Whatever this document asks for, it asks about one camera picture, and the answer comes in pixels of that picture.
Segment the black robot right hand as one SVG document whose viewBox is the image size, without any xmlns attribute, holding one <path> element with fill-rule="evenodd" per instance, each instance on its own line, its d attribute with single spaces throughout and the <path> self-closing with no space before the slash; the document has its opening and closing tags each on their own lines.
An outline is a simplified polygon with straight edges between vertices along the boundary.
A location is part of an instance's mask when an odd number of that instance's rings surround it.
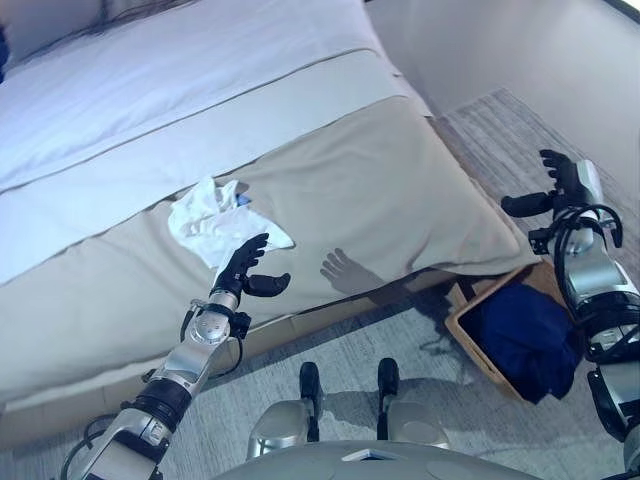
<svg viewBox="0 0 640 480">
<path fill-rule="evenodd" d="M 603 200 L 599 175 L 590 160 L 572 161 L 551 149 L 540 150 L 539 155 L 554 180 L 554 187 L 549 192 L 503 197 L 500 205 L 509 216 L 526 218 L 550 210 L 557 216 L 559 211 L 570 206 L 592 205 Z"/>
</svg>

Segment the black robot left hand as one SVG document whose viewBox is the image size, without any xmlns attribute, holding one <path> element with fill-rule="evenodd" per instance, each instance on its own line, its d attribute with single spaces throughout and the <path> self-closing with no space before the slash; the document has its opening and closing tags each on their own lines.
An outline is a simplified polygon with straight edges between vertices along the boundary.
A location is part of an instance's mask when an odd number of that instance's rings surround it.
<svg viewBox="0 0 640 480">
<path fill-rule="evenodd" d="M 232 254 L 227 266 L 217 275 L 210 296 L 226 291 L 241 299 L 241 294 L 260 298 L 273 298 L 283 293 L 291 281 L 291 275 L 284 273 L 278 277 L 268 275 L 249 275 L 248 271 L 256 267 L 265 255 L 268 233 L 258 234 L 244 242 Z"/>
</svg>

